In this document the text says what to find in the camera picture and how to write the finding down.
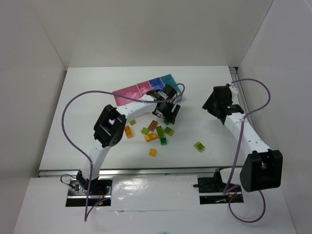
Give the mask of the brown lego brick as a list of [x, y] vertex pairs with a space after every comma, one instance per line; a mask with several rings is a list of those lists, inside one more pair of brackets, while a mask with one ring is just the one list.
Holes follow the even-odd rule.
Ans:
[[153, 121], [150, 123], [150, 125], [149, 125], [149, 127], [148, 127], [148, 130], [151, 131], [151, 132], [153, 132], [153, 131], [156, 129], [157, 125], [158, 125], [158, 122], [155, 121], [155, 120], [153, 120]]

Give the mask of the lime sloped lego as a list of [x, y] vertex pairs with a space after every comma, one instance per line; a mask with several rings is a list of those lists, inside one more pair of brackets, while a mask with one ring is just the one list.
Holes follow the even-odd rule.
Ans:
[[172, 136], [172, 135], [174, 134], [174, 130], [171, 129], [171, 128], [169, 128], [169, 127], [166, 127], [166, 128], [164, 129], [164, 133], [167, 134], [167, 135], [169, 135], [169, 136]]

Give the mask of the lime long lego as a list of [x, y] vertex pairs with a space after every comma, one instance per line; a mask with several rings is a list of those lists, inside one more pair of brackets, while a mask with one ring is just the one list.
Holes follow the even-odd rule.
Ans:
[[157, 132], [158, 138], [164, 138], [164, 132], [161, 126], [156, 127], [156, 132]]

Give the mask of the lime small lego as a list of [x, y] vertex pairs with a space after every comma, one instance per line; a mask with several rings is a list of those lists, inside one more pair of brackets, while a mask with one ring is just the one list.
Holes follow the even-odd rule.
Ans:
[[143, 127], [142, 130], [141, 130], [141, 133], [144, 134], [144, 135], [147, 135], [149, 132], [149, 129]]

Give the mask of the orange sloped lego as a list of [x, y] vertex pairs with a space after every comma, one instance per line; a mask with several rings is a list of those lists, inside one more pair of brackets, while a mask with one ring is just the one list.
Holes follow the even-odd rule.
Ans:
[[150, 134], [145, 135], [145, 141], [146, 142], [149, 142], [149, 141], [154, 140], [154, 139], [157, 139], [156, 133], [150, 133]]

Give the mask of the orange square lego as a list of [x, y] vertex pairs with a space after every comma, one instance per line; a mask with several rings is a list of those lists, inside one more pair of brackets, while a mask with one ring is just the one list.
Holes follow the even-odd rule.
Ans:
[[149, 155], [150, 156], [156, 156], [157, 155], [157, 150], [156, 149], [150, 149], [149, 150]]

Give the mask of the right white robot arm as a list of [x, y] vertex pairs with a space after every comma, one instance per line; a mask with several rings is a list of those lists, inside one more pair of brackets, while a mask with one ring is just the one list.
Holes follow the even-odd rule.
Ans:
[[245, 158], [242, 167], [233, 165], [219, 171], [225, 184], [224, 190], [228, 191], [232, 185], [241, 186], [246, 192], [278, 188], [282, 178], [283, 155], [260, 138], [243, 109], [233, 103], [237, 92], [230, 84], [216, 86], [202, 107], [218, 118], [237, 140], [234, 161], [237, 162], [239, 155]]

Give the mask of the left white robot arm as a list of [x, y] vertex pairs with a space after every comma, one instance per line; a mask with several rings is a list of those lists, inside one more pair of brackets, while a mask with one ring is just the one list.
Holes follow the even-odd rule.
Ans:
[[162, 90], [148, 91], [138, 101], [118, 107], [106, 105], [94, 125], [95, 141], [89, 158], [76, 176], [80, 186], [85, 190], [95, 188], [106, 155], [121, 141], [124, 129], [131, 120], [152, 113], [173, 124], [180, 109], [180, 105], [175, 104], [178, 95], [177, 90], [167, 84]]

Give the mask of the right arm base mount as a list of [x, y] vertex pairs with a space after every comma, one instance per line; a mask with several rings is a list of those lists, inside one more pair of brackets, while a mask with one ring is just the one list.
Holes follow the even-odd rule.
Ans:
[[219, 169], [216, 169], [212, 176], [198, 177], [197, 184], [193, 185], [198, 189], [200, 205], [205, 204], [226, 204], [231, 200], [232, 203], [243, 203], [241, 188], [235, 188], [223, 194], [226, 183], [221, 179]]

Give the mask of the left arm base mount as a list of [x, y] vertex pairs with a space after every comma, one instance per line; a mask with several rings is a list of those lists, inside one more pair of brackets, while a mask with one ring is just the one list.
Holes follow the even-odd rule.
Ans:
[[[62, 184], [68, 186], [66, 207], [83, 207], [85, 206], [87, 189], [84, 189], [78, 181], [69, 174], [63, 174], [60, 177]], [[112, 192], [111, 178], [100, 178], [97, 181], [95, 188], [90, 190], [88, 198], [88, 206], [92, 207], [97, 202], [97, 206], [111, 206], [111, 192]]]

